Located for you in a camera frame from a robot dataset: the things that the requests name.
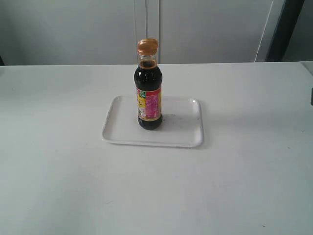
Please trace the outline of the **dark soy sauce bottle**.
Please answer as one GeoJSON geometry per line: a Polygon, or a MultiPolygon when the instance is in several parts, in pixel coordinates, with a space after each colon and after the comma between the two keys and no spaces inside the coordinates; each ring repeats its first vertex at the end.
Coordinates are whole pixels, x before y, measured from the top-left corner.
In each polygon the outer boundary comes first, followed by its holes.
{"type": "Polygon", "coordinates": [[[134,72],[137,97],[137,119],[146,130],[155,130],[162,123],[162,72],[157,65],[158,41],[142,39],[137,44],[138,67],[134,72]]]}

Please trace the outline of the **white rectangular tray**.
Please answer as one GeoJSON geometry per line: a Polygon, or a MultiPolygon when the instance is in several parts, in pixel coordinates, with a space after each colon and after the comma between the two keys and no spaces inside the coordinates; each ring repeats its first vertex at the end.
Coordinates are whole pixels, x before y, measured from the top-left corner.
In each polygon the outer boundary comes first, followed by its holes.
{"type": "Polygon", "coordinates": [[[203,142],[200,103],[190,97],[162,98],[162,123],[156,130],[145,130],[137,121],[137,103],[132,96],[117,96],[110,105],[102,139],[113,144],[197,147],[203,142]]]}

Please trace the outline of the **dark vertical post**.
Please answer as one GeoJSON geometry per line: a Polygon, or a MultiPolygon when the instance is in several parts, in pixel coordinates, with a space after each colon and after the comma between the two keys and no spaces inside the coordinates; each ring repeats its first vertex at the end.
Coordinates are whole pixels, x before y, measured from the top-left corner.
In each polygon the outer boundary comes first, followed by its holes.
{"type": "Polygon", "coordinates": [[[304,0],[285,0],[276,25],[266,62],[281,62],[301,13],[304,0]]]}

